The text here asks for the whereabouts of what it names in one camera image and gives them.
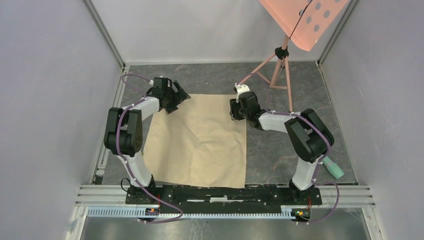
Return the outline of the beige cloth napkin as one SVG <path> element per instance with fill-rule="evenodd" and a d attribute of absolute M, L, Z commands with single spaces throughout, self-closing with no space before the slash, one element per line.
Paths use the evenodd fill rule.
<path fill-rule="evenodd" d="M 229 94 L 193 94 L 177 110 L 155 113 L 143 158 L 158 182 L 243 188 L 247 123 L 232 120 Z"/>

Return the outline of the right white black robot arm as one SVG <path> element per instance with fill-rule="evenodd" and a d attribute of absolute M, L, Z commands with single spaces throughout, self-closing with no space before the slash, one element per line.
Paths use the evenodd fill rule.
<path fill-rule="evenodd" d="M 252 91 L 241 93 L 229 100 L 233 121 L 246 120 L 260 131 L 276 131 L 288 134 L 298 156 L 296 170 L 289 182 L 289 199 L 302 204 L 309 198 L 309 190 L 316 181 L 314 177 L 318 162 L 326 157 L 335 139 L 327 126 L 311 108 L 301 112 L 276 112 L 264 109 Z"/>

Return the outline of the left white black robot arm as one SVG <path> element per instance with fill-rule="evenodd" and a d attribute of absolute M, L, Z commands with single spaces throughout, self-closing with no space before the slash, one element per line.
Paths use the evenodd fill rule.
<path fill-rule="evenodd" d="M 122 162 L 129 176 L 131 188 L 138 190 L 138 197 L 145 204 L 157 198 L 155 180 L 148 170 L 143 155 L 143 121 L 164 110 L 171 114 L 190 95 L 176 80 L 155 77 L 151 87 L 141 94 L 141 98 L 125 107 L 112 107 L 108 110 L 103 144 Z"/>

